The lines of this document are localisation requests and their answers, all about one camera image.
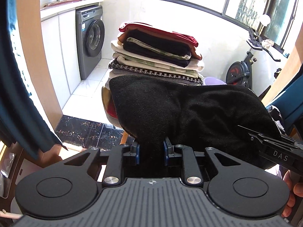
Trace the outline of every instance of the stack of folded clothes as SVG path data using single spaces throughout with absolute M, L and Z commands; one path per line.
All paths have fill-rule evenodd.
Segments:
M 105 85 L 110 95 L 110 79 L 122 75 L 150 76 L 183 85 L 201 85 L 204 68 L 201 54 L 197 53 L 198 42 L 192 36 L 169 32 L 139 22 L 123 23 L 118 40 L 112 41 L 112 71 Z M 104 97 L 106 113 L 111 114 L 111 97 Z

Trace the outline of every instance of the washing machine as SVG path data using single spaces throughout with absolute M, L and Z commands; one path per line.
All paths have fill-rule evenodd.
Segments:
M 76 40 L 81 79 L 86 79 L 101 60 L 104 42 L 102 6 L 76 10 Z

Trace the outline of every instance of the gray folded garment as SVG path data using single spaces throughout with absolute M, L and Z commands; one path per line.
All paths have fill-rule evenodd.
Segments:
M 166 81 L 169 81 L 169 82 L 175 82 L 175 83 L 179 83 L 179 84 L 183 84 L 183 85 L 191 85 L 191 86 L 196 86 L 197 85 L 194 82 L 190 82 L 190 81 L 187 81 L 187 80 L 184 80 L 184 79 L 165 78 L 165 77 L 159 77 L 159 76 L 154 76 L 154 75 L 144 75 L 144 74 L 141 74 L 141 73 L 130 72 L 130 71 L 116 69 L 116 68 L 113 68 L 113 70 L 111 71 L 110 78 L 114 78 L 114 77 L 118 77 L 118 76 L 122 76 L 122 75 L 149 76 L 151 78 L 157 78 L 157 79 L 166 80 Z

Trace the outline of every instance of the human hand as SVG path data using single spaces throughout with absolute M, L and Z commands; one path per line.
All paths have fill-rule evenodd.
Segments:
M 293 186 L 293 183 L 290 179 L 289 171 L 286 172 L 283 180 L 286 182 L 286 184 L 290 190 L 290 196 L 289 196 L 287 205 L 282 213 L 282 217 L 288 217 L 291 214 L 291 209 L 295 204 L 294 193 L 299 197 L 303 197 L 303 183 L 297 183 L 295 186 Z

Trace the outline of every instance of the purple bucket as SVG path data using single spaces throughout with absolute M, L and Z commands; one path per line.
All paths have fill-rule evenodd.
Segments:
M 203 79 L 202 85 L 222 85 L 222 84 L 226 84 L 226 83 L 220 79 L 216 79 L 213 77 L 206 77 Z

